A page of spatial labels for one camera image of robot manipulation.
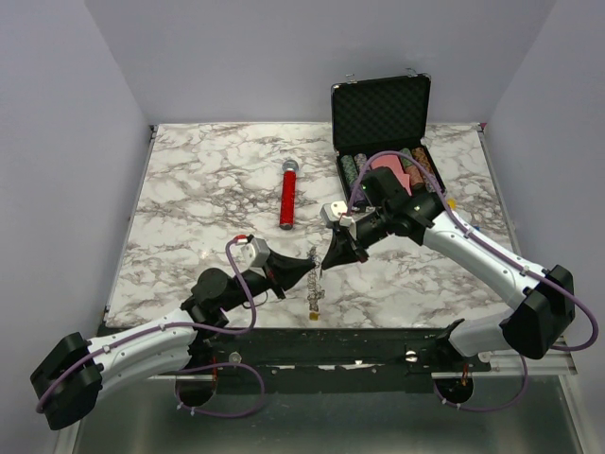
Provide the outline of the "round metal keyring disc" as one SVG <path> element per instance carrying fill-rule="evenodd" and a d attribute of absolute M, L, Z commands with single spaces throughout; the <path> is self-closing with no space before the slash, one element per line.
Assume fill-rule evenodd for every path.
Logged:
<path fill-rule="evenodd" d="M 320 286 L 321 269 L 316 246 L 309 250 L 307 257 L 313 262 L 313 269 L 306 275 L 306 300 L 309 320 L 316 322 L 320 318 L 320 300 L 325 296 L 325 292 Z"/>

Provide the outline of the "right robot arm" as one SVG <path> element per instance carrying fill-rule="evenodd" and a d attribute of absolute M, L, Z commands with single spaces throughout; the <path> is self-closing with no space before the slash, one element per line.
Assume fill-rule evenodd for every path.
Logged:
<path fill-rule="evenodd" d="M 368 215 L 354 219 L 345 201 L 321 208 L 333 232 L 321 262 L 324 270 L 367 261 L 369 247 L 388 236 L 408 237 L 462 266 L 507 305 L 500 314 L 448 325 L 434 350 L 441 368 L 454 371 L 469 357 L 498 350 L 540 359 L 573 322 L 574 283 L 568 269 L 548 270 L 501 247 L 446 210 L 438 194 L 409 195 L 388 168 L 367 173 L 362 186 L 374 208 Z"/>

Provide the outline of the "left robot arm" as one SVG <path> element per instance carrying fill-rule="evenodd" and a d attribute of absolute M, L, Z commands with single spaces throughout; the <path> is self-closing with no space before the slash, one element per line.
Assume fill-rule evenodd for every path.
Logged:
<path fill-rule="evenodd" d="M 63 337 L 30 376 L 38 398 L 35 411 L 59 430 L 81 420 L 101 397 L 123 385 L 183 369 L 202 372 L 210 352 L 198 341 L 249 331 L 228 328 L 228 311 L 252 304 L 268 291 L 284 298 L 313 268 L 310 258 L 268 250 L 255 254 L 245 271 L 203 271 L 181 306 L 157 320 L 89 340 L 78 332 Z"/>

